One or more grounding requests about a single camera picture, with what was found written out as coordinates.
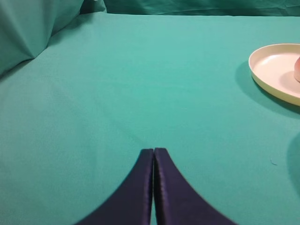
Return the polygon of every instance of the table surface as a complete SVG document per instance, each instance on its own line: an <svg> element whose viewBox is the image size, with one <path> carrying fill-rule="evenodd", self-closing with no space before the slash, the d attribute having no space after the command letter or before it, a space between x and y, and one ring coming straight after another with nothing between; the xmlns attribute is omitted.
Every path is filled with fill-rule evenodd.
<svg viewBox="0 0 300 225"><path fill-rule="evenodd" d="M140 149L165 147L236 223L300 224L300 108L261 90L247 63L259 47L299 42L299 23L79 16L0 82L0 219L73 224Z"/></svg>

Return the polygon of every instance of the teal fabric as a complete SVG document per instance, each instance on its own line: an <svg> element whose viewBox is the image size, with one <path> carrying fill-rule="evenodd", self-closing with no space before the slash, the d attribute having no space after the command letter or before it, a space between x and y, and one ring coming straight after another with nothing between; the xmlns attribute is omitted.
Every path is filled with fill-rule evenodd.
<svg viewBox="0 0 300 225"><path fill-rule="evenodd" d="M83 0L1 0L0 75L23 60L33 59L50 36L71 22ZM102 0L85 0L84 12L105 11Z"/></svg>
<svg viewBox="0 0 300 225"><path fill-rule="evenodd" d="M299 16L299 0L105 0L107 11L138 15Z"/></svg>
<svg viewBox="0 0 300 225"><path fill-rule="evenodd" d="M1 224L74 224L156 146L238 224L298 224L300 109L260 90L247 60L299 42L299 24L78 16L0 82Z"/></svg>

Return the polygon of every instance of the pink object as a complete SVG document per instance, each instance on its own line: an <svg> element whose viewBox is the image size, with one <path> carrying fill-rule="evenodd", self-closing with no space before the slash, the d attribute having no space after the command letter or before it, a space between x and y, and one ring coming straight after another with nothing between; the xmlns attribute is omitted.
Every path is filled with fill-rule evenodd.
<svg viewBox="0 0 300 225"><path fill-rule="evenodd" d="M296 78L297 81L300 82L300 57L297 59L295 63L294 77Z"/></svg>

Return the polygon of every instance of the plate rim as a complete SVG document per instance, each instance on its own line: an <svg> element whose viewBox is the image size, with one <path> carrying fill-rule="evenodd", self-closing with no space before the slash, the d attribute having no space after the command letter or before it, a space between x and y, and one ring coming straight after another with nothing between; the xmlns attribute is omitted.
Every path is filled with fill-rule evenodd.
<svg viewBox="0 0 300 225"><path fill-rule="evenodd" d="M263 80L261 80L253 71L253 66L251 65L250 61L251 59L253 58L253 56L258 52L258 51L261 51L262 49L264 48L267 48L267 47L271 47L271 46L278 46L278 45L297 45L298 47L300 47L300 44L298 43L280 43L280 44L272 44L272 45L265 45L265 46L262 46L258 49L256 49L255 51L253 51L250 56L249 56L249 59L248 59L248 66L251 70L251 76L253 78L253 80L262 88L264 89L266 92L268 92L269 94L283 100L283 101L286 101L288 103L291 103L293 105L298 105L300 106L300 97L296 97L294 95L291 95L291 94L288 94L282 90L279 90L275 87L273 87L272 85L264 82Z"/></svg>

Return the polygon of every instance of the white plate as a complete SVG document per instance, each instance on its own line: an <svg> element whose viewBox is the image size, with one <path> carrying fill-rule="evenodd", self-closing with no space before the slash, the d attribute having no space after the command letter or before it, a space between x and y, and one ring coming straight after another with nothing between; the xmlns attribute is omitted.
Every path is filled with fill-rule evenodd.
<svg viewBox="0 0 300 225"><path fill-rule="evenodd" d="M294 66L299 57L300 44L277 44L259 48L249 58L252 77L270 94L300 105L300 82L294 78Z"/></svg>

